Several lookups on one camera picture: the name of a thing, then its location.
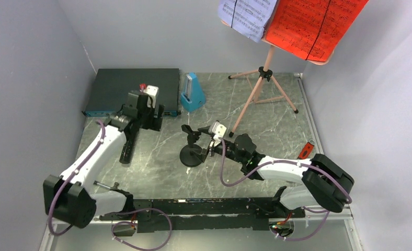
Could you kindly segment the black microphone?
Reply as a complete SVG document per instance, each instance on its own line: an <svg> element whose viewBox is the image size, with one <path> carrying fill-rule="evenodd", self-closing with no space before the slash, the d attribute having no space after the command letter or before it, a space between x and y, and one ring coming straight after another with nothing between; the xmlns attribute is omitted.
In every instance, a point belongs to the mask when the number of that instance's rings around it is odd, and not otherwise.
<svg viewBox="0 0 412 251"><path fill-rule="evenodd" d="M133 152L135 148L135 142L138 137L138 133L141 127L141 123L138 120L130 121L127 125L122 125L119 129L126 137L126 142L122 148L119 162L122 164L131 163Z"/></svg>

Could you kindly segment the blue metronome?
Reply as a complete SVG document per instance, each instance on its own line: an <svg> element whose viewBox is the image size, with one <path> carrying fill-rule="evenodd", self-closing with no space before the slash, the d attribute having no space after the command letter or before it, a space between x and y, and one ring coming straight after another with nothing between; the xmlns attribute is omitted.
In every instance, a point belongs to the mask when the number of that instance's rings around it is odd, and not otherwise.
<svg viewBox="0 0 412 251"><path fill-rule="evenodd" d="M193 112L193 111L201 108L206 103L205 94L204 94L203 89L202 89L202 87L199 83L198 78L196 78L193 81L190 102L187 102L180 94L180 103L181 103L182 107L184 108L184 110L186 110L187 112Z"/></svg>

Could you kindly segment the clear plastic metronome cover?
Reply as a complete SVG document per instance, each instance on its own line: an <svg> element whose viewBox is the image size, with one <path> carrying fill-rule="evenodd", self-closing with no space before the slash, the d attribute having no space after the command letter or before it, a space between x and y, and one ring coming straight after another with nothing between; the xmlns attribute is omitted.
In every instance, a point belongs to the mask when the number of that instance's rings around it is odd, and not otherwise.
<svg viewBox="0 0 412 251"><path fill-rule="evenodd" d="M184 86L181 92L181 96L187 101L190 102L191 100L191 93L192 93L192 84L193 81L196 79L195 73L187 73L184 79Z"/></svg>

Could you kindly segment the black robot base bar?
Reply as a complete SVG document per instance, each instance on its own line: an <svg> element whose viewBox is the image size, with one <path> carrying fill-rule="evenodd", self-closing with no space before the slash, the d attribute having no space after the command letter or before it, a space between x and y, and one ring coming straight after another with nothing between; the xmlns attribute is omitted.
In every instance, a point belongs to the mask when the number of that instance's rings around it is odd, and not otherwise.
<svg viewBox="0 0 412 251"><path fill-rule="evenodd" d="M252 229L264 231L275 220L302 219L301 208L288 210L271 197L201 198L201 199L136 199L135 210L126 216L109 213L102 221L135 219L138 233L167 230L168 215L173 230Z"/></svg>

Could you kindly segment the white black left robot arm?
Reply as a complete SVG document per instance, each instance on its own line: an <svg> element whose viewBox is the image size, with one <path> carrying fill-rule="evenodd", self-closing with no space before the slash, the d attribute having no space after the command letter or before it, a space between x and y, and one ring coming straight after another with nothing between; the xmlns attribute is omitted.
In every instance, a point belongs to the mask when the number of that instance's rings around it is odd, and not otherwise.
<svg viewBox="0 0 412 251"><path fill-rule="evenodd" d="M82 229L96 216L115 213L123 220L133 216L133 194L116 186L94 193L94 185L118 149L122 150L120 163L131 163L140 129L160 131L164 105L157 104L158 94L158 87L152 85L130 91L119 111L97 122L100 130L81 156L60 175L44 180L44 206L50 230L53 219Z"/></svg>

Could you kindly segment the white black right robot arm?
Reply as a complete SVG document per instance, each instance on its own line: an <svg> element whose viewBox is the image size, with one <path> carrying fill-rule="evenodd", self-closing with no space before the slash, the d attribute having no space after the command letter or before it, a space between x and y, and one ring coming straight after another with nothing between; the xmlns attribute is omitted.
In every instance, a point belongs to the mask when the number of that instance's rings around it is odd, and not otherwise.
<svg viewBox="0 0 412 251"><path fill-rule="evenodd" d="M246 179L284 180L296 183L295 187L283 186L274 196L272 209L275 215L285 217L292 210L308 206L320 206L324 211L340 213L345 205L352 203L350 192L354 179L329 157L315 154L306 159L284 159L257 152L252 138L244 133L233 142L224 138L226 127L219 122L192 130L182 126L187 134L188 144L180 152L188 160L182 161L187 167L196 167L205 162L208 156L221 156L220 171L224 170L226 159L241 164L242 178L235 182L219 178L226 187L233 187Z"/></svg>

